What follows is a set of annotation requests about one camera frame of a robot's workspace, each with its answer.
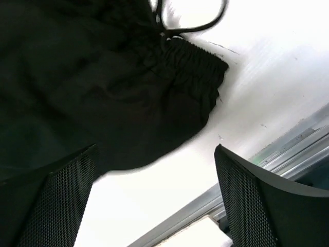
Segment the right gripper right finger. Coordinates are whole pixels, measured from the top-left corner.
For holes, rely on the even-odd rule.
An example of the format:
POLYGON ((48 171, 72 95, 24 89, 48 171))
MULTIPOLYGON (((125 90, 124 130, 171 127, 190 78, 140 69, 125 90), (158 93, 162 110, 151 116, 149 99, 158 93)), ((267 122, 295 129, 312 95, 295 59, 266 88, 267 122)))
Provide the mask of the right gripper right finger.
POLYGON ((214 159, 234 246, 328 246, 328 190, 283 178, 222 145, 214 159))

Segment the black trousers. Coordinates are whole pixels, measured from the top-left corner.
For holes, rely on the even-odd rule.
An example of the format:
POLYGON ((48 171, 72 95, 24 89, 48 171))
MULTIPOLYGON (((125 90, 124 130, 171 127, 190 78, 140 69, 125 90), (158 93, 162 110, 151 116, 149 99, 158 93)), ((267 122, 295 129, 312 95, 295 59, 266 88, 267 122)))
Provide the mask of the black trousers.
POLYGON ((168 29, 162 1, 1 1, 1 179, 96 145, 98 177, 196 136, 228 64, 168 29))

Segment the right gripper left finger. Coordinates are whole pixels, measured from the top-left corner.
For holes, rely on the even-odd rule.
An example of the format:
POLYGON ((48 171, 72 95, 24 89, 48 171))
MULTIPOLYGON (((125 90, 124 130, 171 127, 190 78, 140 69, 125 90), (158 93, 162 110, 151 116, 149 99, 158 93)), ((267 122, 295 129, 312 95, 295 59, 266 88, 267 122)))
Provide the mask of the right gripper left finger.
POLYGON ((1 168, 1 246, 74 246, 95 180, 95 145, 36 169, 1 168))

